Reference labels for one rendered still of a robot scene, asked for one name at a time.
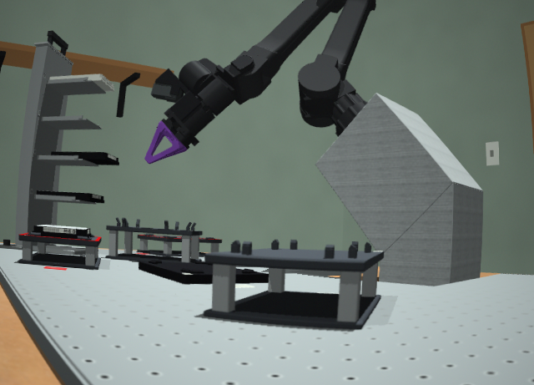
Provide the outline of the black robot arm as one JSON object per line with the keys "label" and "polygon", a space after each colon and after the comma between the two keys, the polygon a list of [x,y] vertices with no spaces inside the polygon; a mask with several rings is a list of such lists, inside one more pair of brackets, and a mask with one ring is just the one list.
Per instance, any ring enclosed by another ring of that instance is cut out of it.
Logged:
{"label": "black robot arm", "polygon": [[261,95],[283,62],[317,25],[332,10],[338,13],[343,8],[322,54],[298,73],[303,120],[319,128],[334,123],[339,137],[368,103],[355,93],[345,76],[375,7],[375,0],[304,0],[268,36],[227,67],[202,58],[185,64],[179,78],[168,68],[155,80],[151,95],[175,103],[170,109],[181,122],[202,104],[200,101],[205,104],[204,111],[210,109],[218,116],[234,101],[241,105]]}

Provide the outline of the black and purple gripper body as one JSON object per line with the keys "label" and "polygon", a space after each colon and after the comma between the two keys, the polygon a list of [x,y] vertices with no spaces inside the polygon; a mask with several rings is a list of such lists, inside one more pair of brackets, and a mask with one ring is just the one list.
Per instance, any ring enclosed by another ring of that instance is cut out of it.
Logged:
{"label": "black and purple gripper body", "polygon": [[[199,99],[197,96],[195,97]],[[162,119],[163,123],[169,128],[169,130],[175,135],[175,137],[186,147],[186,149],[189,148],[189,145],[191,143],[193,144],[193,146],[195,146],[199,142],[194,136],[197,133],[199,133],[207,124],[209,124],[215,118],[214,114],[210,111],[210,109],[207,109],[206,111],[203,110],[203,107],[205,106],[205,104],[202,101],[200,102],[202,104],[197,109],[195,109],[188,117],[186,117],[182,122],[171,111],[171,109],[167,109],[164,112],[164,114],[168,118],[166,120]]]}

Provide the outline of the white well plate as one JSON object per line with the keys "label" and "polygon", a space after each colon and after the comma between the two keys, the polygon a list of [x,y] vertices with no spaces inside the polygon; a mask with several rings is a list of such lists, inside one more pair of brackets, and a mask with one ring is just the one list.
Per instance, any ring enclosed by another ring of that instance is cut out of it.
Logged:
{"label": "white well plate", "polygon": [[70,75],[70,76],[57,76],[49,77],[51,79],[77,79],[88,77],[88,80],[95,82],[105,92],[114,92],[113,84],[105,78],[102,74],[84,74],[84,75]]}

